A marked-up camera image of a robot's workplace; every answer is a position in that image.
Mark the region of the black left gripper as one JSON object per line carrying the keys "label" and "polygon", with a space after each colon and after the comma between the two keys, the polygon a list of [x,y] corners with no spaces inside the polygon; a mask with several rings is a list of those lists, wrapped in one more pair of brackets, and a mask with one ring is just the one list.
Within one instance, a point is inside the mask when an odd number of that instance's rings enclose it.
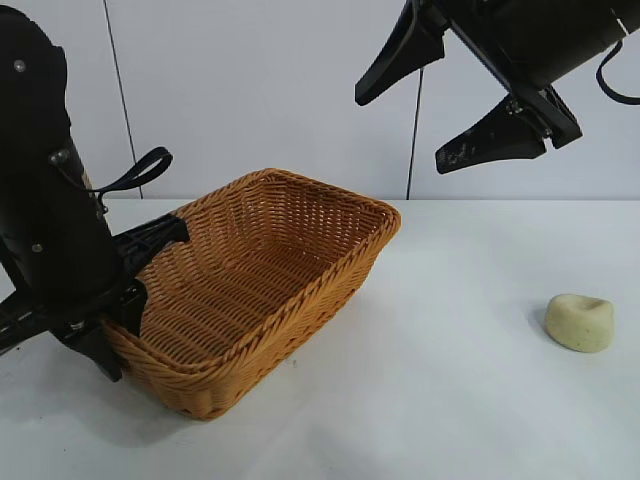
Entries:
{"label": "black left gripper", "polygon": [[93,189],[74,148],[60,148],[1,180],[1,264],[15,286],[1,303],[1,345],[45,331],[91,360],[112,382],[117,355],[99,323],[108,313],[139,336],[148,301],[141,271],[164,248],[186,242],[184,220],[165,214],[118,235],[105,216],[106,194],[137,188],[164,173],[173,157],[154,148],[111,184]]}

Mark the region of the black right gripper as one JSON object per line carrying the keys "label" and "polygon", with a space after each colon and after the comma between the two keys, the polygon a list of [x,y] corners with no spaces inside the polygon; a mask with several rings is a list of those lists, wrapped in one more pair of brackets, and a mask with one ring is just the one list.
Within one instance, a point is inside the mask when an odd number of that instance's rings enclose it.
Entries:
{"label": "black right gripper", "polygon": [[382,50],[355,85],[367,105],[445,56],[452,30],[507,95],[435,153],[439,174],[560,149],[581,128],[553,84],[628,34],[625,1],[406,1]]}

